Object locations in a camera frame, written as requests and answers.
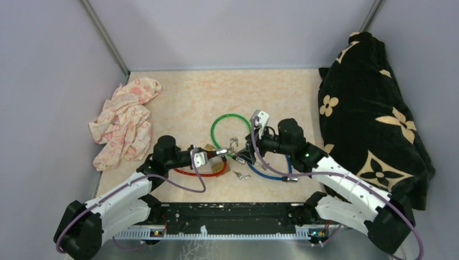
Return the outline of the red cable lock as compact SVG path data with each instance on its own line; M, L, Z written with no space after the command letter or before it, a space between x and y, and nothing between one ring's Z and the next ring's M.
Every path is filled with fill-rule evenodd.
M215 149L214 152L215 152L215 157L222 157L221 161L226 161L226 162L227 162L225 156L226 156L226 154L228 153L228 150L227 150L226 148ZM179 173L179 174L182 174L182 175L197 177L198 175L197 175L196 172L195 172L195 169L196 169L196 168L194 168L194 167L191 166L191 169L193 170L193 172L180 170L180 169L178 169L178 168L175 168L173 171L175 171L175 172L177 172L177 173ZM215 177L215 176L213 175L213 172L211 172L211 173L200 173L200 176L203 177L203 178Z

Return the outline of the small brass padlock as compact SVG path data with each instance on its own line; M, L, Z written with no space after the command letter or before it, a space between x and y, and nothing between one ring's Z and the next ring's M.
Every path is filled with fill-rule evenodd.
M215 147L213 145L211 145L211 144L206 144L204 146L204 150L206 150L206 151L214 151Z

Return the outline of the green cable lock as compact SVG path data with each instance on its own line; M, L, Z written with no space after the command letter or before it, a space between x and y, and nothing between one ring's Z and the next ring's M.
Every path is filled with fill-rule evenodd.
M215 148L228 149L230 138L236 137L239 140L237 152L245 147L245 137L250 133L250 130L250 123L245 117L235 113L227 113L219 116L212 123L210 129L211 141ZM228 158L232 159L235 153L228 152Z

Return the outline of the large brass padlock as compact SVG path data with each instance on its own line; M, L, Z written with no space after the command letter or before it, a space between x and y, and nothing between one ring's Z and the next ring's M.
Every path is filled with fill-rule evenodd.
M226 161L218 162L212 165L211 168L212 168L213 175L215 177L219 177L231 170L230 166L228 165L228 162Z

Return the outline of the green lock key pair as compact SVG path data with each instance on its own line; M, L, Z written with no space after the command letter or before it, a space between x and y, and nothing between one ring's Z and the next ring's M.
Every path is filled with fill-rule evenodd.
M238 138L236 137L232 137L230 138L229 140L229 147L228 147L228 151L231 153L231 154L234 154L236 152L236 149L239 147L239 140Z

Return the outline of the silver key bunch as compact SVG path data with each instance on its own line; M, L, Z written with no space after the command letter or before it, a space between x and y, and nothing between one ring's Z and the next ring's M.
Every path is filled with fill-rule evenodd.
M237 176L237 178L238 178L239 180L246 180L246 179L248 179L248 178L251 177L250 174L242 174L242 173L236 172L236 171L234 171L234 174Z

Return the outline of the blue cable lock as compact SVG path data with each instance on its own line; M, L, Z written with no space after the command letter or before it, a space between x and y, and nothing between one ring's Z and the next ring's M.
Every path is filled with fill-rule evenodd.
M286 159L286 162L287 162L288 174L292 174L293 173L293 167L292 167L291 162L290 162L290 157L288 155L286 155L285 159ZM282 182L286 182L286 183L297 183L298 182L298 178L296 178L296 177L286 177L286 176L277 177L277 176L267 175L267 174L264 174L264 173L261 173L260 171L258 171L252 164L248 164L247 166L251 169L252 172L254 172L258 176L263 177L265 179L275 180L275 181L282 181Z

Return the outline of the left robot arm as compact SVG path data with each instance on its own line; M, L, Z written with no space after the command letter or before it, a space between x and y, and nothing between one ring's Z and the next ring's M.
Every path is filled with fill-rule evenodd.
M193 193L206 192L198 168L226 153L226 149L207 151L194 145L182 150L174 137L159 137L153 152L124 182L99 197L84 203L75 200L67 206L53 238L56 251L73 259L91 259L108 239L128 227L144 221L158 223L162 209L150 193L162 183ZM200 189L169 180L170 170L186 166L195 171Z

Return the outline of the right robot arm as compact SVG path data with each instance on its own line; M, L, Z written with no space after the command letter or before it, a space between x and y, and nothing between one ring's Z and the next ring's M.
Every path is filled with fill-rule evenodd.
M271 133L267 120L259 116L251 123L245 147L234 155L237 160L250 164L259 160L266 165L265 153L286 155L298 176L309 176L343 197L338 200L321 194L317 202L305 208L309 222L319 223L324 219L343 224L366 235L388 254L396 253L409 235L414 235L419 254L423 255L423 242L406 198L376 188L346 170L322 149L307 142L295 119L278 123L277 133Z

